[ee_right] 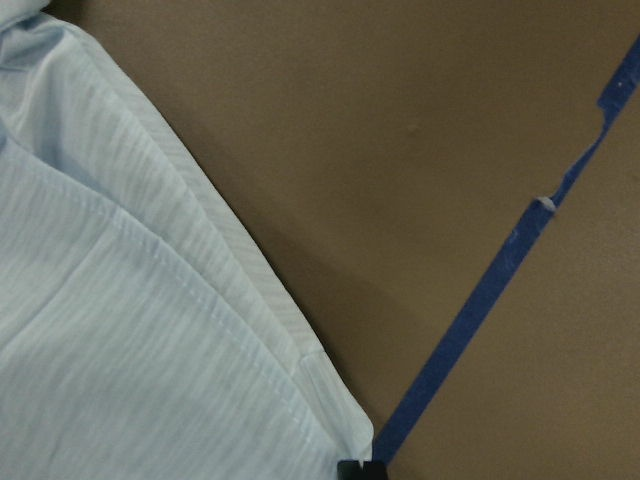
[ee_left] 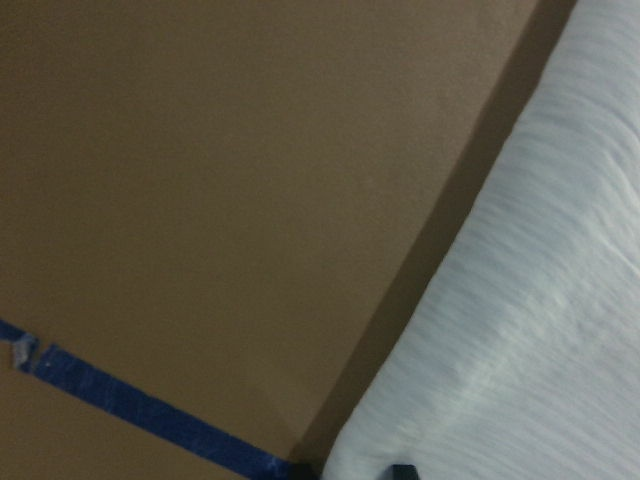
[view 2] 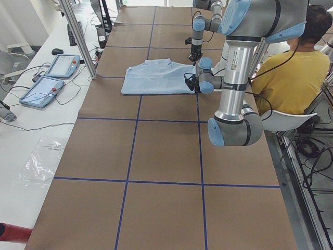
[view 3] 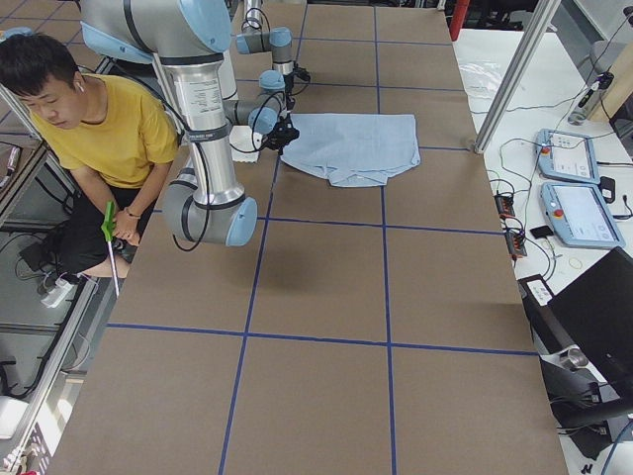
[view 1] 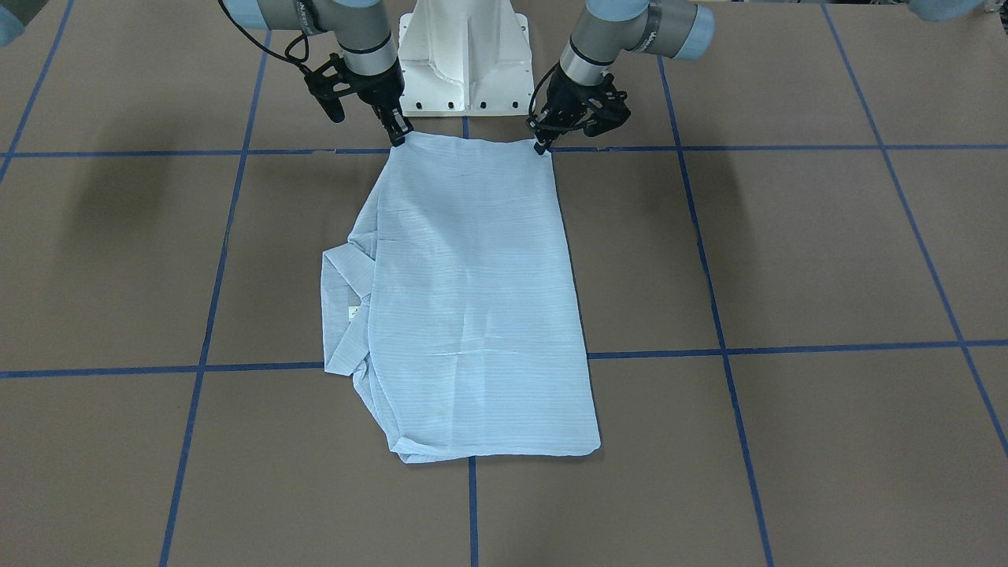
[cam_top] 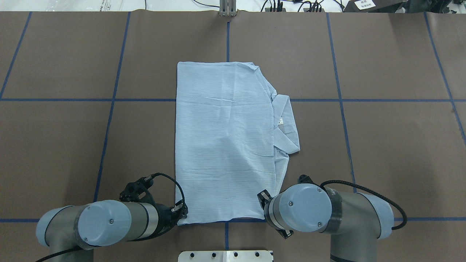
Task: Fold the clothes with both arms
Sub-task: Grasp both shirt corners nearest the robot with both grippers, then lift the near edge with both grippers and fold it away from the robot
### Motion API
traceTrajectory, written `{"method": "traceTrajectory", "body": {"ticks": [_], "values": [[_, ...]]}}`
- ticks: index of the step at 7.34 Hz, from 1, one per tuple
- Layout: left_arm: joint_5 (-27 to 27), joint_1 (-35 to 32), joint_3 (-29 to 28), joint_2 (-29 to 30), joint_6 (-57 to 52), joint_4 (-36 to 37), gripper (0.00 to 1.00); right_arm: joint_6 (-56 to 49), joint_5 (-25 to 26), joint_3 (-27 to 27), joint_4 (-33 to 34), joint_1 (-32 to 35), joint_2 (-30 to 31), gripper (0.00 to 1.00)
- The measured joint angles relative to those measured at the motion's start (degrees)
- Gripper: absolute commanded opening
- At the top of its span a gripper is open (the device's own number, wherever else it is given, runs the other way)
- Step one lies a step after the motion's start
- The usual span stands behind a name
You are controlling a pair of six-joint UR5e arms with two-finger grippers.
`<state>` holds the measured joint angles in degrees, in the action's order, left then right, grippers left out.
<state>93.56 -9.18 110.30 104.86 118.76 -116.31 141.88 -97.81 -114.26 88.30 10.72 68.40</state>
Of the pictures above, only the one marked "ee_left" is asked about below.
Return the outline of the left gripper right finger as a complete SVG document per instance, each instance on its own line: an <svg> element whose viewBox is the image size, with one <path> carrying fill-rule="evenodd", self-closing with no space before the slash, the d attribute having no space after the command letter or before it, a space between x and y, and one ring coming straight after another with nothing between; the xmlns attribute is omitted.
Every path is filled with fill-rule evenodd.
<svg viewBox="0 0 640 480"><path fill-rule="evenodd" d="M418 471L411 464L394 464L391 466L392 480L418 480Z"/></svg>

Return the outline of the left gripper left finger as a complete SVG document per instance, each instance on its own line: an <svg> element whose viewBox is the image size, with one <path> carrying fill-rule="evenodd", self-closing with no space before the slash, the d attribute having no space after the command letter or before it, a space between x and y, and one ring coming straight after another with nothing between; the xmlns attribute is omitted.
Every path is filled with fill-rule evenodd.
<svg viewBox="0 0 640 480"><path fill-rule="evenodd" d="M292 463L289 467L289 480L316 480L316 473L309 463Z"/></svg>

